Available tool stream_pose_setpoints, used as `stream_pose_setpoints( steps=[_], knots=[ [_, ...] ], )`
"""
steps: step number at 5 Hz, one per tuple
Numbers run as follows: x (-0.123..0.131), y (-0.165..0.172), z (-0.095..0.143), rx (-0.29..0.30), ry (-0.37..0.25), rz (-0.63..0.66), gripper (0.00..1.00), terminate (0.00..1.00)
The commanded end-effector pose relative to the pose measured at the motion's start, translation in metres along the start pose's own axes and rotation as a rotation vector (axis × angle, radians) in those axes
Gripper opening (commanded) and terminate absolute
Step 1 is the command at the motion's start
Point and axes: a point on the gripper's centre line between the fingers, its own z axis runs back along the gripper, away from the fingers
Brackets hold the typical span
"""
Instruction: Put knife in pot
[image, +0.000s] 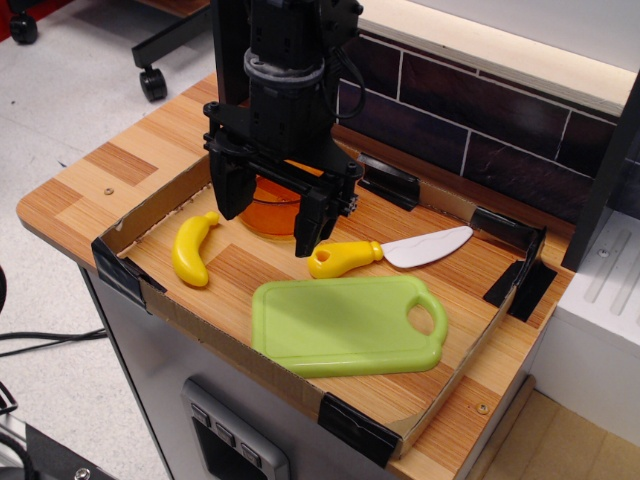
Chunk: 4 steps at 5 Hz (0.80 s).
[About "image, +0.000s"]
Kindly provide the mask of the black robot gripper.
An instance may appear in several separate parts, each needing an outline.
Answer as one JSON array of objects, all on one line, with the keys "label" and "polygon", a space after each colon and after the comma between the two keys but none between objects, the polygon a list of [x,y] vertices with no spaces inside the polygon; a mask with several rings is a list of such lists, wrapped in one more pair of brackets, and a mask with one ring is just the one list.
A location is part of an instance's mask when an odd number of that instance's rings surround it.
[{"label": "black robot gripper", "polygon": [[295,256],[309,257],[328,239],[337,216],[356,208],[361,167],[333,139],[342,118],[340,79],[280,85],[251,80],[247,105],[210,102],[205,147],[217,207],[226,220],[253,202],[257,176],[301,195]]}]

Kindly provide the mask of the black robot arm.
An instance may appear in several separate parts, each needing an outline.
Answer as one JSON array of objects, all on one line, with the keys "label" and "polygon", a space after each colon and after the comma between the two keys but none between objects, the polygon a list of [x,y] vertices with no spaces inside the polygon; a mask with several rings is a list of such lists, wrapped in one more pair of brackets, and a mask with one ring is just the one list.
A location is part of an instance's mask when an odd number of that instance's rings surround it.
[{"label": "black robot arm", "polygon": [[343,46],[358,35],[357,1],[214,1],[218,99],[204,107],[205,148],[219,212],[231,220],[258,178],[301,198],[296,254],[308,257],[356,207],[363,169],[332,137]]}]

